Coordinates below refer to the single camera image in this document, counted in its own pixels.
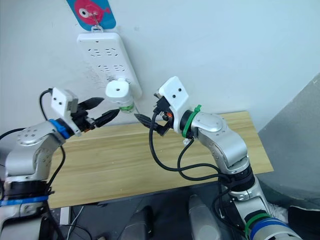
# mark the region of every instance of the power strip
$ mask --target power strip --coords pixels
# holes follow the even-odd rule
[[[136,100],[141,97],[142,90],[136,73],[117,33],[81,33],[77,44],[102,80],[110,82],[124,78],[129,83],[133,98]]]

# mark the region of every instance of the blue tape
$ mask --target blue tape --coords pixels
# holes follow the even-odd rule
[[[254,225],[251,233],[250,233],[250,239],[253,240],[256,233],[266,227],[266,226],[270,226],[270,225],[280,225],[280,226],[284,226],[288,229],[290,229],[290,227],[288,227],[286,224],[284,224],[282,221],[280,221],[279,219],[277,218],[266,218],[266,219],[263,219],[261,221],[259,221],[256,225]]]
[[[64,137],[64,139],[68,139],[70,138],[70,135],[66,129],[65,126],[62,126],[60,123],[58,123],[56,120],[54,119],[49,119],[48,120],[50,123],[52,123],[53,126],[55,126],[55,128],[57,129],[57,131]]]
[[[9,205],[20,205],[20,204],[29,204],[29,203],[39,203],[48,200],[48,196],[37,196],[24,199],[14,199],[14,200],[2,200],[0,201],[0,206],[9,206]]]

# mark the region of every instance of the wooden table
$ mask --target wooden table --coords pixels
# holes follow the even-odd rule
[[[273,171],[248,112],[222,116],[247,144],[253,171],[256,174]],[[139,123],[116,125],[69,139],[64,145],[65,164],[53,182],[55,194],[49,198],[50,207],[94,203],[216,181],[188,181],[177,172],[159,167],[150,153],[148,131]],[[160,160],[167,166],[176,167],[178,155],[184,147],[183,137],[170,130],[164,137],[154,134],[153,142]],[[53,156],[51,173],[60,161],[58,149]],[[195,163],[214,163],[209,150],[198,141],[184,154],[181,166]],[[200,177],[214,172],[211,168],[199,167],[185,173]]]

